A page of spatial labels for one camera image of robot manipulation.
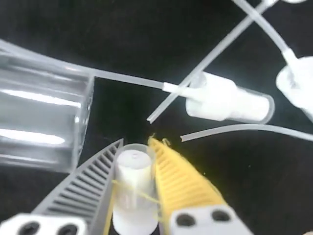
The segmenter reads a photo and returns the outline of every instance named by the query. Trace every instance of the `white nozzle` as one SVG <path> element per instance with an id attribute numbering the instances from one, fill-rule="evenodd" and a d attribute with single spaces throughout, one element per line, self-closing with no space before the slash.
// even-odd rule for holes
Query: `white nozzle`
<path id="1" fill-rule="evenodd" d="M 237 87 L 223 77 L 203 72 L 205 83 L 197 88 L 202 100 L 188 97 L 186 111 L 192 117 L 216 121 L 233 119 L 249 123 L 267 123 L 274 113 L 271 96 Z"/>
<path id="2" fill-rule="evenodd" d="M 300 58 L 295 65 L 287 65 L 279 72 L 276 86 L 313 122 L 313 56 Z"/>

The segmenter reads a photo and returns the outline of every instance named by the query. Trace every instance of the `transparent cylinder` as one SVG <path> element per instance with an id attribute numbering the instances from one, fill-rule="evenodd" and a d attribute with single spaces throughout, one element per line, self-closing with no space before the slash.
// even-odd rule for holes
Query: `transparent cylinder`
<path id="1" fill-rule="evenodd" d="M 115 204 L 126 210 L 150 206 L 145 196 L 155 197 L 155 153 L 143 144 L 128 144 L 116 153 Z"/>
<path id="2" fill-rule="evenodd" d="M 146 145 L 129 144 L 116 153 L 113 226 L 120 235 L 152 234 L 158 224 L 155 153 Z"/>
<path id="3" fill-rule="evenodd" d="M 87 73 L 0 54 L 0 164 L 73 171 L 93 84 Z"/>

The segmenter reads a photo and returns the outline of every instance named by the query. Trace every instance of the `translucent tube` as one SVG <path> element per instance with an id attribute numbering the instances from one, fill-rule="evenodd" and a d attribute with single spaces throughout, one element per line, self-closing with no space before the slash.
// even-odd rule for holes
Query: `translucent tube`
<path id="1" fill-rule="evenodd" d="M 208 130 L 195 132 L 192 134 L 183 135 L 181 136 L 181 141 L 182 142 L 191 141 L 191 140 L 195 140 L 195 139 L 206 137 L 206 136 L 232 132 L 232 131 L 253 131 L 253 130 L 271 131 L 271 132 L 303 139 L 306 141 L 313 141 L 313 135 L 311 134 L 307 134 L 307 133 L 296 131 L 296 130 L 291 130 L 291 129 L 280 127 L 280 126 L 262 125 L 262 124 L 236 124 L 236 125 L 212 128 Z"/>
<path id="2" fill-rule="evenodd" d="M 69 62 L 61 61 L 58 59 L 54 59 L 45 55 L 32 52 L 30 50 L 8 43 L 1 39 L 0 39 L 0 49 L 3 49 L 17 56 L 26 57 L 31 60 L 41 61 L 41 62 L 48 63 L 48 64 L 53 64 L 55 66 L 66 68 L 68 70 L 88 71 L 92 75 L 96 77 L 100 77 L 100 78 L 126 82 L 126 83 L 132 83 L 132 84 L 136 84 L 140 86 L 152 87 L 152 88 L 157 88 L 157 89 L 162 89 L 163 87 L 162 82 L 72 64 Z"/>
<path id="3" fill-rule="evenodd" d="M 256 12 L 262 14 L 269 7 L 268 3 L 263 1 L 255 9 Z M 158 116 L 160 116 L 165 109 L 182 93 L 183 89 L 186 88 L 190 82 L 203 71 L 216 57 L 218 57 L 238 36 L 246 30 L 253 19 L 247 16 L 243 19 L 227 36 L 222 39 L 219 44 L 191 71 L 191 73 L 179 84 L 179 87 L 175 93 L 171 93 L 147 118 L 152 123 Z"/>
<path id="4" fill-rule="evenodd" d="M 289 50 L 284 39 L 277 33 L 272 25 L 259 13 L 257 12 L 246 0 L 232 0 L 237 4 L 244 12 L 246 12 L 273 40 L 281 52 Z"/>

